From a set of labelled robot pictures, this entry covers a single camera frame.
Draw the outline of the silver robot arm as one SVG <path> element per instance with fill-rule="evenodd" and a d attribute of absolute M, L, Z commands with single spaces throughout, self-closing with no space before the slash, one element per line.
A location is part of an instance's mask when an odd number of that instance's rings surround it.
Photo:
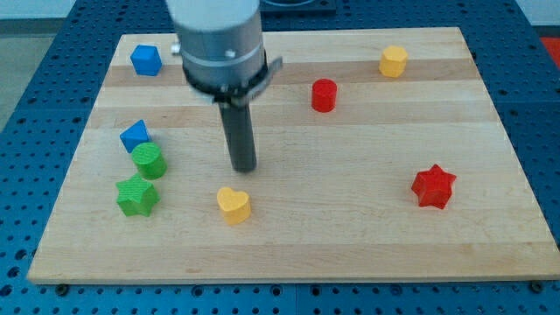
<path fill-rule="evenodd" d="M 283 66 L 267 61 L 259 0 L 167 0 L 187 82 L 244 108 Z"/>

